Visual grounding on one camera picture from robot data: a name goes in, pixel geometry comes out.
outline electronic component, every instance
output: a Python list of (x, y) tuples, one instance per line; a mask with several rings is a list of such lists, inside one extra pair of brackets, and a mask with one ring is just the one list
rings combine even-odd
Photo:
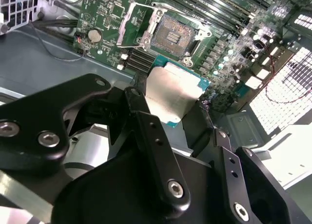
[(152, 39), (151, 46), (167, 51), (173, 56), (182, 57), (195, 35), (196, 31), (192, 27), (164, 15)]
[(235, 80), (235, 83), (240, 83), (240, 76), (238, 74), (235, 74), (233, 78)]
[(102, 40), (102, 34), (99, 30), (93, 29), (88, 32), (88, 38), (92, 43), (97, 43)]
[(265, 43), (260, 40), (255, 41), (254, 46), (258, 49), (264, 49), (266, 47)]
[(233, 55), (233, 54), (234, 54), (234, 50), (233, 50), (233, 49), (229, 49), (229, 50), (228, 50), (228, 55), (231, 56), (231, 55)]
[(213, 64), (214, 60), (211, 57), (207, 57), (206, 62)]
[(224, 67), (224, 64), (223, 64), (223, 63), (219, 63), (219, 64), (218, 64), (218, 69), (223, 69), (223, 67)]
[(219, 71), (216, 70), (216, 69), (212, 69), (212, 70), (211, 70), (211, 73), (212, 73), (213, 75), (218, 75)]
[(268, 35), (263, 35), (263, 38), (268, 42), (268, 43), (273, 43), (274, 39)]
[(209, 56), (211, 56), (211, 57), (217, 57), (217, 56), (218, 56), (218, 54), (217, 54), (217, 53), (215, 53), (215, 52), (213, 52), (213, 51), (211, 51), (211, 52), (209, 53)]
[(226, 45), (226, 42), (225, 42), (225, 41), (222, 41), (222, 40), (218, 40), (218, 41), (216, 42), (216, 44), (218, 44), (218, 45), (221, 46), (221, 47), (224, 47), (224, 46)]
[(253, 39), (254, 41), (257, 41), (257, 40), (260, 39), (260, 36), (259, 36), (258, 34), (256, 34), (256, 33), (252, 33), (252, 34), (251, 34), (251, 37), (252, 37), (252, 39)]
[(261, 28), (257, 28), (255, 31), (259, 36), (261, 36), (263, 34), (263, 29)]
[(219, 46), (217, 46), (217, 45), (215, 45), (215, 46), (213, 47), (213, 49), (214, 49), (214, 51), (216, 51), (217, 53), (221, 53), (221, 52), (223, 51), (223, 48), (221, 48), (221, 47), (219, 47)]
[[(254, 64), (268, 68), (268, 51), (273, 61), (281, 56), (283, 49), (279, 46), (274, 50), (271, 44), (283, 37), (284, 26), (297, 29), (303, 27), (301, 23), (309, 28), (309, 14), (297, 10), (305, 6), (309, 6), (307, 0), (87, 0), (82, 4), (77, 28), (87, 38), (75, 39), (74, 46), (85, 46), (88, 56), (105, 65), (124, 65), (131, 75), (148, 68), (142, 65), (143, 58), (135, 55), (124, 63), (122, 54), (134, 48), (153, 58), (162, 55), (211, 78), (217, 93), (222, 89), (230, 95), (235, 92), (235, 73), (243, 77)], [(286, 19), (291, 19), (290, 25), (285, 25)], [(101, 34), (100, 42), (88, 39), (93, 29)], [(290, 45), (287, 49), (296, 52)], [(230, 100), (216, 99), (212, 109), (225, 111)]]
[(224, 57), (223, 57), (223, 61), (224, 61), (224, 62), (228, 62), (229, 60), (230, 60), (230, 58), (229, 58), (228, 56), (224, 56)]

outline screw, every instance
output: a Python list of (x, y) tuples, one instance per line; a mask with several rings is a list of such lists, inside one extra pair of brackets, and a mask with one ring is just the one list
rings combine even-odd
[(219, 135), (221, 135), (222, 137), (226, 137), (226, 134), (223, 131), (219, 131)]
[(251, 150), (245, 148), (245, 151), (248, 153), (249, 156), (251, 157), (253, 156), (253, 153), (251, 152)]
[(183, 188), (177, 181), (168, 182), (168, 189), (176, 198), (181, 198), (183, 196)]
[(150, 40), (149, 40), (149, 39), (145, 39), (145, 40), (144, 40), (144, 43), (145, 43), (145, 44), (149, 44), (149, 43), (150, 43)]
[(158, 11), (157, 11), (157, 15), (158, 15), (158, 16), (162, 16), (162, 11), (161, 11), (161, 10), (158, 10)]
[(19, 125), (14, 122), (0, 122), (0, 136), (13, 137), (20, 131)]
[(234, 209), (235, 209), (235, 212), (243, 221), (245, 222), (249, 221), (249, 215), (247, 213), (247, 210), (242, 205), (240, 205), (239, 203), (235, 203)]
[(55, 147), (59, 143), (59, 137), (53, 132), (43, 132), (38, 137), (38, 142), (45, 147)]

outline green circuit board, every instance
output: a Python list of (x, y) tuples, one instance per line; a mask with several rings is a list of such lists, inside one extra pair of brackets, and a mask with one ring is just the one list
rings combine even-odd
[[(133, 2), (137, 5), (127, 23), (123, 25)], [(165, 45), (168, 43), (165, 42), (161, 47), (151, 45), (148, 49), (137, 48), (150, 23), (153, 10), (158, 7), (155, 5), (159, 3), (169, 5), (175, 10), (168, 10), (164, 13), (166, 16), (162, 15), (155, 34), (162, 29), (162, 20), (169, 17), (177, 21), (173, 22), (175, 27), (179, 26), (181, 30), (188, 31), (187, 36), (193, 35), (192, 30), (199, 31), (198, 23), (194, 20), (202, 21), (205, 29), (211, 32), (211, 36), (200, 40), (193, 39), (185, 47), (177, 47), (177, 41), (186, 39), (187, 36), (170, 32), (168, 38), (172, 43), (169, 46), (172, 47), (168, 49)], [(142, 49), (154, 57), (161, 54), (182, 65), (185, 65), (183, 57), (179, 56), (177, 51), (192, 51), (192, 65), (186, 67), (210, 81), (206, 95), (212, 91), (216, 92), (218, 96), (211, 101), (212, 107), (223, 112), (230, 104), (229, 97), (242, 85), (236, 82), (236, 67), (239, 67), (239, 73), (242, 73), (252, 65), (251, 60), (244, 56), (244, 50), (252, 48), (259, 57), (265, 53), (263, 49), (254, 46), (252, 37), (255, 31), (261, 28), (263, 33), (274, 38), (274, 43), (277, 44), (282, 36), (282, 27), (294, 10), (308, 4), (309, 0), (84, 0), (74, 47), (83, 47), (88, 51), (89, 57), (114, 68), (124, 62), (122, 54), (125, 50), (132, 49), (131, 47)], [(122, 45), (118, 45), (120, 28), (123, 26), (125, 34)], [(90, 41), (88, 32), (91, 30), (99, 32), (99, 42)], [(131, 74), (135, 72), (127, 68), (123, 71)]]

